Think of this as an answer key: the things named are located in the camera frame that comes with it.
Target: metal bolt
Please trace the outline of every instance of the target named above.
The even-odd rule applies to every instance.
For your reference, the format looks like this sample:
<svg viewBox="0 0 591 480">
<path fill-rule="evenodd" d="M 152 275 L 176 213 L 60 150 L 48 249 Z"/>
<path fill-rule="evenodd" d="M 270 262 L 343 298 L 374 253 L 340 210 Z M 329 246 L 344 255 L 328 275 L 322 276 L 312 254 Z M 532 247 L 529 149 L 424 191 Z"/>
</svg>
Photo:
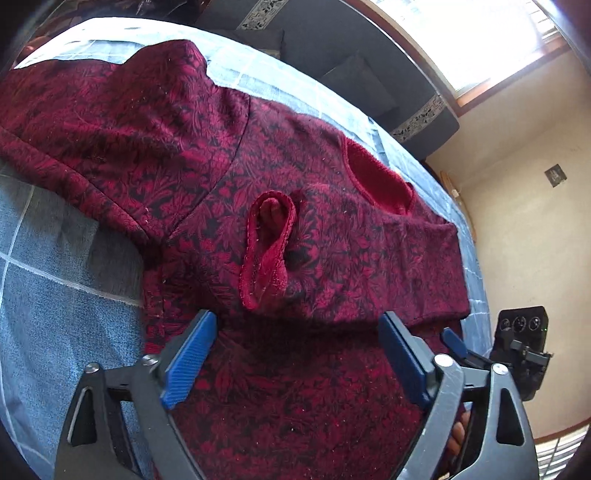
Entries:
<svg viewBox="0 0 591 480">
<path fill-rule="evenodd" d="M 453 358 L 445 353 L 435 355 L 435 363 L 440 367 L 450 367 L 453 365 Z"/>
<path fill-rule="evenodd" d="M 503 364 L 494 364 L 492 366 L 492 370 L 494 373 L 499 375 L 506 375 L 507 373 L 509 373 L 509 369 Z"/>
<path fill-rule="evenodd" d="M 158 363 L 158 355 L 154 355 L 153 353 L 149 353 L 148 355 L 144 355 L 142 357 L 142 365 L 149 367 L 150 365 L 154 365 Z"/>
<path fill-rule="evenodd" d="M 97 362 L 90 362 L 84 367 L 85 374 L 93 374 L 100 370 L 100 365 Z"/>
</svg>

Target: window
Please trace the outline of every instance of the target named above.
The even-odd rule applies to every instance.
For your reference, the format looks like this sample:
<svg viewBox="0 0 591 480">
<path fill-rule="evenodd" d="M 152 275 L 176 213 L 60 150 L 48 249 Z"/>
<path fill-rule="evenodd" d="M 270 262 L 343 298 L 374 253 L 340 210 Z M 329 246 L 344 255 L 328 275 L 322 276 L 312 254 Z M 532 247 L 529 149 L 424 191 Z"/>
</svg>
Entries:
<svg viewBox="0 0 591 480">
<path fill-rule="evenodd" d="M 372 0 L 425 51 L 458 97 L 503 80 L 559 33 L 531 0 Z"/>
<path fill-rule="evenodd" d="M 574 456 L 587 434 L 589 425 L 562 436 L 559 439 L 540 443 L 535 446 L 538 455 L 540 480 L 553 480 Z"/>
</svg>

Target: beige wall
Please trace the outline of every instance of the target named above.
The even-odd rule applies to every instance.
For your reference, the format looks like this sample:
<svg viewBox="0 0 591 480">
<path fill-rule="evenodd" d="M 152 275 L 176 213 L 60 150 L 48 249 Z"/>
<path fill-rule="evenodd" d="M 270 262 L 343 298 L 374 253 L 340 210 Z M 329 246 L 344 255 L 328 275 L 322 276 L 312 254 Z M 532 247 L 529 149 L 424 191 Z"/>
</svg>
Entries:
<svg viewBox="0 0 591 480">
<path fill-rule="evenodd" d="M 591 80 L 572 52 L 529 73 L 460 117 L 459 131 L 428 158 L 457 186 L 505 158 L 591 99 Z"/>
<path fill-rule="evenodd" d="M 567 180 L 544 172 L 559 163 Z M 591 416 L 591 108 L 546 130 L 466 184 L 492 317 L 544 305 L 554 354 L 525 404 L 534 436 Z"/>
<path fill-rule="evenodd" d="M 546 307 L 554 358 L 525 404 L 545 436 L 591 416 L 591 79 L 564 54 L 460 123 L 430 163 L 461 185 L 493 321 Z M 552 188 L 544 171 L 556 163 L 568 179 Z"/>
</svg>

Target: bed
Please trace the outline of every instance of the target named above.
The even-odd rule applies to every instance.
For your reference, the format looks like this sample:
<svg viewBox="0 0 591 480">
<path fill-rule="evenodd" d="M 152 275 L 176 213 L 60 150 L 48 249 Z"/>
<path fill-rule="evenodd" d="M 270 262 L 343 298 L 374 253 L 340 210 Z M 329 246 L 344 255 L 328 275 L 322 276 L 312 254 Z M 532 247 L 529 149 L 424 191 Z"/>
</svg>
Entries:
<svg viewBox="0 0 591 480">
<path fill-rule="evenodd" d="M 59 35 L 18 68 L 48 60 L 123 63 L 143 46 L 193 41 L 218 85 L 276 100 L 321 118 L 364 145 L 458 227 L 471 314 L 468 347 L 487 355 L 491 324 L 476 250 L 452 199 L 388 133 L 360 110 L 294 68 L 227 38 L 135 18 L 88 20 Z M 84 365 L 133 363 L 141 354 L 142 261 L 129 240 L 101 228 L 0 159 L 0 420 L 35 473 L 53 477 L 56 445 Z M 148 465 L 131 411 L 126 422 Z M 149 475 L 150 468 L 144 468 Z"/>
</svg>

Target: blue gripper pad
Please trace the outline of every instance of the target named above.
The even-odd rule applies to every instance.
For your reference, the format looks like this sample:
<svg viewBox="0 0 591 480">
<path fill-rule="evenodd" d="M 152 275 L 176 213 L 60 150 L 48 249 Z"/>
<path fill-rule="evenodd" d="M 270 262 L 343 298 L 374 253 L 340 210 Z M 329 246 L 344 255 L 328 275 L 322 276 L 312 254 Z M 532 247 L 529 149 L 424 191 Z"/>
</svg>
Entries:
<svg viewBox="0 0 591 480">
<path fill-rule="evenodd" d="M 441 341 L 450 349 L 453 356 L 464 360 L 468 356 L 468 348 L 464 341 L 451 328 L 445 327 L 441 333 Z"/>
<path fill-rule="evenodd" d="M 424 410 L 431 404 L 431 398 L 427 393 L 427 377 L 407 341 L 386 315 L 379 318 L 378 335 L 388 362 L 402 384 L 405 396 Z"/>
<path fill-rule="evenodd" d="M 216 336 L 216 316 L 206 312 L 165 371 L 165 387 L 160 395 L 164 408 L 170 410 L 187 399 Z"/>
</svg>

